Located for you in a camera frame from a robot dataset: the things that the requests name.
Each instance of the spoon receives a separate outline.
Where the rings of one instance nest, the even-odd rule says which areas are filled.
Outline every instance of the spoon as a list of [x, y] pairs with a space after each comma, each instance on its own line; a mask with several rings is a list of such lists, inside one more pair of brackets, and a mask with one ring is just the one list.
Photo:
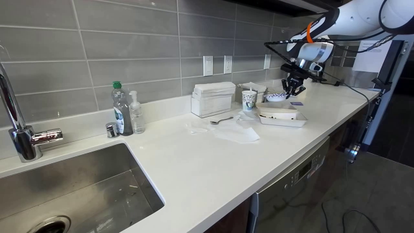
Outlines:
[[219, 121], [210, 121], [210, 124], [212, 124], [212, 125], [218, 125], [220, 123], [220, 121], [225, 121], [225, 120], [230, 120], [230, 119], [233, 119], [233, 117], [231, 116], [229, 118], [221, 119]]

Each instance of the dishwasher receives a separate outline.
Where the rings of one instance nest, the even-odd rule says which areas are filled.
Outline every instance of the dishwasher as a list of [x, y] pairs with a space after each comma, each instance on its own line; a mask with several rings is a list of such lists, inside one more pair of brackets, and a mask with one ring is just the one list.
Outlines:
[[325, 194], [318, 177], [328, 149], [326, 137], [253, 194], [248, 233], [309, 232], [312, 210]]

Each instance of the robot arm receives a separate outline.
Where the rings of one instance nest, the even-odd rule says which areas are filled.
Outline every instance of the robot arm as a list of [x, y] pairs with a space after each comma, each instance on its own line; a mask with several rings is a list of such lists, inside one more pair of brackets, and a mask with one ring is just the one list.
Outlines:
[[[293, 39], [328, 38], [328, 35], [358, 36], [382, 28], [391, 34], [414, 34], [414, 1], [412, 0], [353, 0], [339, 8], [326, 12], [311, 23], [308, 28], [295, 34]], [[287, 51], [299, 62], [325, 62], [331, 55], [333, 45], [326, 42], [292, 43]], [[291, 75], [284, 81], [284, 89], [289, 95], [297, 95], [304, 90], [303, 79], [309, 76], [298, 67], [282, 66]], [[321, 71], [320, 66], [311, 68]]]

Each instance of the stainless steel sink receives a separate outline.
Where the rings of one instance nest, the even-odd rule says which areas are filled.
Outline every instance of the stainless steel sink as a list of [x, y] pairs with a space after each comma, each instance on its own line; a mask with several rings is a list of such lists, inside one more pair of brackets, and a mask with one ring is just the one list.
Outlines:
[[5, 233], [118, 233], [163, 206], [124, 144], [0, 179]]

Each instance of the electrical outlet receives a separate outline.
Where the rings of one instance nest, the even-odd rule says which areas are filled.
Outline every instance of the electrical outlet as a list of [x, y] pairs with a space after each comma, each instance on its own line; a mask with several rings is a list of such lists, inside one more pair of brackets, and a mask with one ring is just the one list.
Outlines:
[[203, 76], [213, 75], [213, 56], [203, 56]]
[[266, 54], [265, 56], [265, 66], [263, 67], [263, 70], [270, 68], [270, 58], [272, 57], [271, 54]]
[[230, 74], [233, 70], [233, 56], [224, 56], [224, 73]]

